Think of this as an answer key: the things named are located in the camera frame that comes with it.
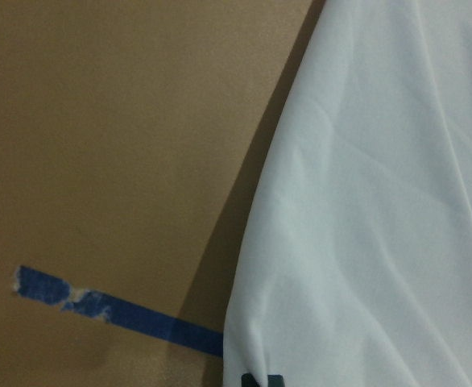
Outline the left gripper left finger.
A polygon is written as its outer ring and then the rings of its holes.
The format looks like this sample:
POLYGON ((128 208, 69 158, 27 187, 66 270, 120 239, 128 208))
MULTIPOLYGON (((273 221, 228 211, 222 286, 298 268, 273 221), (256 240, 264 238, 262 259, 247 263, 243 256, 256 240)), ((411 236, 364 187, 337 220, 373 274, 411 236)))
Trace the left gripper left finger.
POLYGON ((250 373, 244 373, 241 376, 242 387, 259 387, 259 383, 256 381, 254 376, 250 373))

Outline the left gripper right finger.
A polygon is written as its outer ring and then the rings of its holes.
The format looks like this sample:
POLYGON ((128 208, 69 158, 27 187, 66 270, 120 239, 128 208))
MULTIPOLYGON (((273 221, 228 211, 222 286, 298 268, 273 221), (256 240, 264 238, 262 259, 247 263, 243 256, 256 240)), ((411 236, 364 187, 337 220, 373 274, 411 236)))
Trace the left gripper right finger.
POLYGON ((279 374, 273 374, 267 376, 268 387, 284 387, 284 377, 279 374))

